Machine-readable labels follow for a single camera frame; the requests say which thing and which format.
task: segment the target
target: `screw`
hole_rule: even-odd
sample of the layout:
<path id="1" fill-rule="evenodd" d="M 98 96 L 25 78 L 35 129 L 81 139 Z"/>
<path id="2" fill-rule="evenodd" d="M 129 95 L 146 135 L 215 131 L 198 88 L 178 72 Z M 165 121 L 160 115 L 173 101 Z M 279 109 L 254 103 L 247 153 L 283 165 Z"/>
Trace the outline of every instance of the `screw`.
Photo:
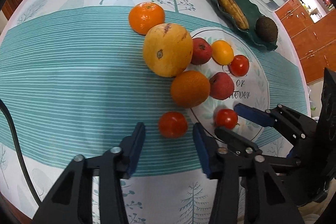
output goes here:
<path id="1" fill-rule="evenodd" d="M 253 149 L 252 149 L 251 147 L 248 147 L 248 148 L 245 149 L 245 151 L 246 151 L 246 153 L 248 153 L 248 154 L 252 154 Z"/>
<path id="2" fill-rule="evenodd" d="M 254 159 L 257 161 L 257 162 L 264 162 L 265 161 L 265 158 L 262 156 L 262 155 L 256 155 L 254 157 Z"/>
<path id="3" fill-rule="evenodd" d="M 228 153 L 228 149 L 225 147 L 220 147 L 218 148 L 218 153 L 219 154 L 227 154 Z"/>
<path id="4" fill-rule="evenodd" d="M 112 147 L 110 149 L 110 152 L 113 153 L 113 154 L 118 154 L 118 153 L 121 152 L 121 147 L 119 147 L 119 146 Z"/>
<path id="5" fill-rule="evenodd" d="M 76 155 L 73 160 L 74 161 L 82 161 L 84 159 L 84 156 L 83 155 Z"/>

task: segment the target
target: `green plate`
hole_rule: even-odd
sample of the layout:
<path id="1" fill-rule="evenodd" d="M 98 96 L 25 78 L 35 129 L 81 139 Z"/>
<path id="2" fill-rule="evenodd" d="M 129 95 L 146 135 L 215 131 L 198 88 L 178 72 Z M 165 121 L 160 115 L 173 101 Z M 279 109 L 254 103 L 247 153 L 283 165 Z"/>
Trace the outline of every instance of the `green plate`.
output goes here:
<path id="1" fill-rule="evenodd" d="M 247 37 L 248 40 L 253 42 L 255 45 L 260 46 L 261 48 L 266 49 L 267 51 L 274 51 L 278 47 L 276 45 L 277 41 L 265 42 L 257 36 L 255 32 L 255 23 L 257 22 L 258 18 L 264 15 L 260 13 L 259 8 L 255 4 L 253 4 L 249 0 L 235 0 L 235 2 L 244 13 L 250 25 L 250 28 L 244 31 L 238 28 L 233 17 L 229 13 L 225 12 L 225 10 L 222 7 L 220 7 L 217 0 L 211 0 L 211 2 L 218 8 L 219 12 L 232 23 L 232 25 L 234 26 L 234 31 L 236 31 L 238 35 L 241 34 Z"/>

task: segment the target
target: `pepino melon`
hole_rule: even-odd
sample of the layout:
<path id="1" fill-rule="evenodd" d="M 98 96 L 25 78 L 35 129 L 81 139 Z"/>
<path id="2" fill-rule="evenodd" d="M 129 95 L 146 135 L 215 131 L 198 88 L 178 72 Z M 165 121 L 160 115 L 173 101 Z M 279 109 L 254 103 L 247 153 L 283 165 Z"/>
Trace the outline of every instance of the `pepino melon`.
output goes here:
<path id="1" fill-rule="evenodd" d="M 154 73 L 163 77 L 174 77 L 190 64 L 193 39 L 179 24 L 159 24 L 146 34 L 142 55 Z"/>

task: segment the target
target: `table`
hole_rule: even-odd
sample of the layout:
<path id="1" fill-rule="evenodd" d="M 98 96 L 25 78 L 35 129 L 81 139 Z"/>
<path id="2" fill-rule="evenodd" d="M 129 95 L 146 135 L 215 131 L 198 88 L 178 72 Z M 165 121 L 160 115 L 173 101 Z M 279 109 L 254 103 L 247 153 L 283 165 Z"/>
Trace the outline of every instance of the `table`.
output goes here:
<path id="1" fill-rule="evenodd" d="M 215 27 L 230 33 L 209 0 L 24 0 L 0 36 L 0 98 L 13 116 L 41 198 L 74 155 L 100 155 L 130 134 L 141 119 L 147 139 L 138 169 L 132 179 L 122 182 L 129 222 L 207 223 L 216 181 L 207 180 L 200 170 L 191 138 L 193 119 L 188 118 L 189 131 L 181 139 L 164 140 L 157 133 L 156 121 L 167 109 L 187 113 L 171 102 L 171 79 L 155 78 L 145 67 L 143 37 L 128 26 L 131 7 L 144 1 L 160 4 L 166 22 L 182 24 L 189 32 Z M 246 45 L 266 75 L 269 106 L 281 103 L 310 115 L 302 68 L 285 29 L 274 13 L 250 1 L 279 27 L 275 52 Z M 0 191 L 33 217 L 37 205 L 3 117 L 0 141 Z M 269 128 L 255 142 L 269 155 L 286 156 L 291 148 Z M 95 223 L 99 223 L 98 183 L 94 178 Z M 241 189 L 240 215 L 243 196 Z"/>

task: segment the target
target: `cherry tomato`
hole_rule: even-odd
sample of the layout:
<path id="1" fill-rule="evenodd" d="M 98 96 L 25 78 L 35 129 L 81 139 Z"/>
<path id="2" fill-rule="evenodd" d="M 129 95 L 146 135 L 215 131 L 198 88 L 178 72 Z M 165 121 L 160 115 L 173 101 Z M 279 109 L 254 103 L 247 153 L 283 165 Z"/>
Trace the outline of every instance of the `cherry tomato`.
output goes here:
<path id="1" fill-rule="evenodd" d="M 216 115 L 216 126 L 233 129 L 238 123 L 238 115 L 232 109 L 221 109 Z"/>
<path id="2" fill-rule="evenodd" d="M 159 131 L 166 138 L 176 139 L 183 136 L 188 130 L 188 122 L 179 112 L 163 114 L 158 123 Z"/>
<path id="3" fill-rule="evenodd" d="M 247 74 L 250 68 L 250 62 L 244 55 L 236 55 L 231 64 L 229 65 L 229 70 L 234 76 L 244 76 Z"/>

